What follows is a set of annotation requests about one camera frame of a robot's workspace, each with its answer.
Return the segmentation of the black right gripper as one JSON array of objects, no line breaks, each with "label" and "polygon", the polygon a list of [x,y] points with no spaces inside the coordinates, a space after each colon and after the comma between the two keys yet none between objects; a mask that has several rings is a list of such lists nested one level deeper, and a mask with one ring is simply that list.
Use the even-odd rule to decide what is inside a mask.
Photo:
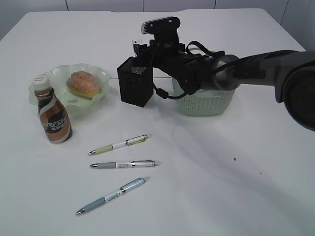
[{"label": "black right gripper", "polygon": [[[185,44],[179,42],[177,29],[180,24],[177,17],[144,22],[142,34],[152,34],[154,39],[149,45],[141,45],[141,52],[133,59],[133,66],[160,69],[177,80],[184,95],[191,95],[199,89],[215,89],[213,69],[217,54],[196,41],[191,44],[201,49],[205,55],[191,53]],[[154,82],[153,89],[158,95],[168,95],[168,92],[157,88]]]}]

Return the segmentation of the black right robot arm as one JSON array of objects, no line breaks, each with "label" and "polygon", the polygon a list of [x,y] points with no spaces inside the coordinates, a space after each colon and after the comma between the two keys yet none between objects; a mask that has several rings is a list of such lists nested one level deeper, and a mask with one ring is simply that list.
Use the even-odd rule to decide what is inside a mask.
[{"label": "black right robot arm", "polygon": [[239,85],[273,86],[275,99],[284,103],[288,113],[306,129],[315,128],[315,54],[313,51],[280,50],[245,58],[212,52],[202,44],[193,54],[179,42],[180,20],[164,17],[142,24],[143,34],[154,38],[149,44],[134,44],[134,64],[158,68],[174,78],[184,95],[200,89],[235,90]]}]

